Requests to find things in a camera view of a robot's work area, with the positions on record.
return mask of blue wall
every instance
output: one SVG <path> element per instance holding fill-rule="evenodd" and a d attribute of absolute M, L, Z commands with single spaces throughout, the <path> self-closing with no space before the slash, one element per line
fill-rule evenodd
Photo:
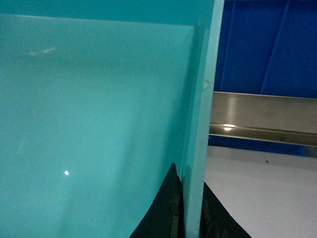
<path fill-rule="evenodd" d="M 226 1 L 215 91 L 317 98 L 317 1 Z M 210 144 L 303 155 L 302 146 Z"/>

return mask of white surface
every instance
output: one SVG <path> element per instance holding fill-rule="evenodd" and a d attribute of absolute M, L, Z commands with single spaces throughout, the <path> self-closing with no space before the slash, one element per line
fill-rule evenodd
<path fill-rule="evenodd" d="M 205 181 L 252 238 L 317 237 L 317 159 L 208 147 Z"/>

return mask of black material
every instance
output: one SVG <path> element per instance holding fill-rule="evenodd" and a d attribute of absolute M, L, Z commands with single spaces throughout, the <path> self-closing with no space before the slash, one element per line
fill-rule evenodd
<path fill-rule="evenodd" d="M 206 183 L 204 184 L 200 233 L 201 238 L 251 238 L 230 216 Z"/>
<path fill-rule="evenodd" d="M 151 204 L 130 238 L 184 237 L 182 183 L 173 163 Z"/>

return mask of stainless steel rail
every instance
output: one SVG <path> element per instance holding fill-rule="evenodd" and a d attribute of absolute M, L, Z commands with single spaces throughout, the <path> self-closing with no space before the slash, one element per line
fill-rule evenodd
<path fill-rule="evenodd" d="M 214 92 L 212 135 L 317 146 L 317 99 Z"/>

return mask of teal panel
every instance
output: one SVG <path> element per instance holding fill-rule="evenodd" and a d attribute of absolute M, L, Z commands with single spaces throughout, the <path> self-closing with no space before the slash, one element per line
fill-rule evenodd
<path fill-rule="evenodd" d="M 0 237 L 128 237 L 172 162 L 197 237 L 223 1 L 52 4 L 0 3 Z"/>

